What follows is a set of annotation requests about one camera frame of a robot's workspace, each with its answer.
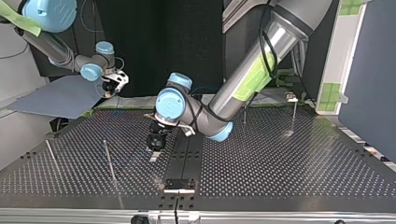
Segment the table surface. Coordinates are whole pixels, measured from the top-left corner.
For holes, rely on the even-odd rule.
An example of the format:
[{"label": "table surface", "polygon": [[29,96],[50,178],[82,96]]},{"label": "table surface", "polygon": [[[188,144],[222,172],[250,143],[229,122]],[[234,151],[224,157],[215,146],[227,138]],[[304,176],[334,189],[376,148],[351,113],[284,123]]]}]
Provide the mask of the table surface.
[{"label": "table surface", "polygon": [[[101,110],[0,171],[1,208],[396,213],[396,174],[308,107],[250,108],[216,143],[173,131],[149,162],[148,110]],[[111,153],[117,181],[106,162]],[[166,179],[194,194],[164,194]]]}]

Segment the light blue joint cap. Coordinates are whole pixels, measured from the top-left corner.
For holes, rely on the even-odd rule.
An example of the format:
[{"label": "light blue joint cap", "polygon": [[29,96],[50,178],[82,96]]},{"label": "light blue joint cap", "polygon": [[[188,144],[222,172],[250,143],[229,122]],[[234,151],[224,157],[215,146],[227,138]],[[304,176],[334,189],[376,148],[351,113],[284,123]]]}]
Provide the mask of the light blue joint cap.
[{"label": "light blue joint cap", "polygon": [[42,30],[60,33],[67,30],[77,16],[77,0],[29,0],[22,15],[40,24]]},{"label": "light blue joint cap", "polygon": [[114,47],[107,41],[101,41],[96,44],[96,52],[101,54],[114,54]]},{"label": "light blue joint cap", "polygon": [[97,64],[86,63],[82,66],[80,73],[85,79],[89,81],[96,81],[99,77],[102,76],[103,70]]},{"label": "light blue joint cap", "polygon": [[223,128],[223,130],[221,130],[221,132],[209,138],[217,142],[222,142],[228,138],[228,136],[232,131],[233,131],[233,123],[228,122],[227,125]]},{"label": "light blue joint cap", "polygon": [[163,118],[173,120],[183,115],[186,102],[183,95],[171,88],[166,88],[158,94],[155,109]]},{"label": "light blue joint cap", "polygon": [[191,89],[192,80],[189,77],[186,77],[180,73],[172,73],[171,76],[168,78],[168,81],[174,82],[180,86],[183,86],[187,89]]}]

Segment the yellow-green tape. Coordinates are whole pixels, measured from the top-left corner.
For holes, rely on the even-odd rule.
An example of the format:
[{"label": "yellow-green tape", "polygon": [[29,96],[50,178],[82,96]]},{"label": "yellow-green tape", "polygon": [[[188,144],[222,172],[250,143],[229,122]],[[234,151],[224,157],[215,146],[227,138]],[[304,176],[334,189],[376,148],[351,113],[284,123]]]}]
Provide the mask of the yellow-green tape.
[{"label": "yellow-green tape", "polygon": [[342,0],[341,2],[341,16],[358,15],[361,11],[362,0]]},{"label": "yellow-green tape", "polygon": [[12,22],[15,26],[30,32],[35,36],[39,36],[41,33],[41,27],[37,21],[18,14],[2,0],[0,0],[0,16]]},{"label": "yellow-green tape", "polygon": [[340,101],[340,83],[323,83],[318,111],[334,112]]},{"label": "yellow-green tape", "polygon": [[[274,56],[272,53],[267,53],[267,59],[272,69],[274,67]],[[246,101],[255,91],[261,91],[270,81],[270,74],[264,67],[264,58],[260,55],[254,64],[251,65],[238,90],[233,94],[233,98]]]}]

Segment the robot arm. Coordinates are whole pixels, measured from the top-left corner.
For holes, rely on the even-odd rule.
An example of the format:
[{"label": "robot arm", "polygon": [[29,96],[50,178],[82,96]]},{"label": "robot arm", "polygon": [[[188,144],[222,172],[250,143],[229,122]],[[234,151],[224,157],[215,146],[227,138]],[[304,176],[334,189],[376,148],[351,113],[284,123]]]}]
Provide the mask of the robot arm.
[{"label": "robot arm", "polygon": [[282,0],[272,10],[272,19],[263,29],[272,46],[263,48],[256,40],[245,59],[234,70],[208,106],[188,95],[192,81],[181,74],[172,74],[159,95],[154,115],[157,127],[148,136],[148,148],[154,151],[163,134],[180,124],[186,135],[195,132],[215,141],[224,141],[233,129],[232,118],[241,106],[271,80],[263,65],[263,52],[270,66],[280,62],[301,39],[308,38],[325,16],[332,0]]},{"label": "robot arm", "polygon": [[52,33],[68,29],[77,15],[76,0],[4,0],[15,11],[36,20],[43,29],[39,36],[16,28],[17,33],[28,43],[49,57],[59,67],[78,71],[89,81],[101,78],[106,97],[118,92],[129,78],[115,66],[113,46],[102,41],[96,44],[96,54],[87,57],[77,55],[61,39]]}]

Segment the vertical metal post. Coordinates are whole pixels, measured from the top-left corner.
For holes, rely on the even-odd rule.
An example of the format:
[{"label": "vertical metal post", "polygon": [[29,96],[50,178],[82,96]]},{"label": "vertical metal post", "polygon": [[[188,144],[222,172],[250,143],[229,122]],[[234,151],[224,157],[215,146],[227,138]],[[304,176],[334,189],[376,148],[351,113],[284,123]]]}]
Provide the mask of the vertical metal post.
[{"label": "vertical metal post", "polygon": [[50,145],[50,140],[46,139],[47,148],[49,149],[50,157],[53,160],[56,160],[55,155],[53,154],[52,146]]},{"label": "vertical metal post", "polygon": [[111,176],[113,177],[113,180],[114,180],[114,181],[117,181],[116,175],[114,174],[113,162],[111,161],[110,151],[108,150],[108,146],[107,146],[107,141],[106,141],[106,139],[103,140],[103,146],[105,147],[105,152],[106,152],[106,156],[107,156],[108,167],[110,168]]},{"label": "vertical metal post", "polygon": [[247,123],[247,112],[248,112],[248,105],[245,105],[245,109],[244,109],[244,124]]},{"label": "vertical metal post", "polygon": [[293,119],[296,118],[297,104],[298,104],[298,101],[294,102]]}]

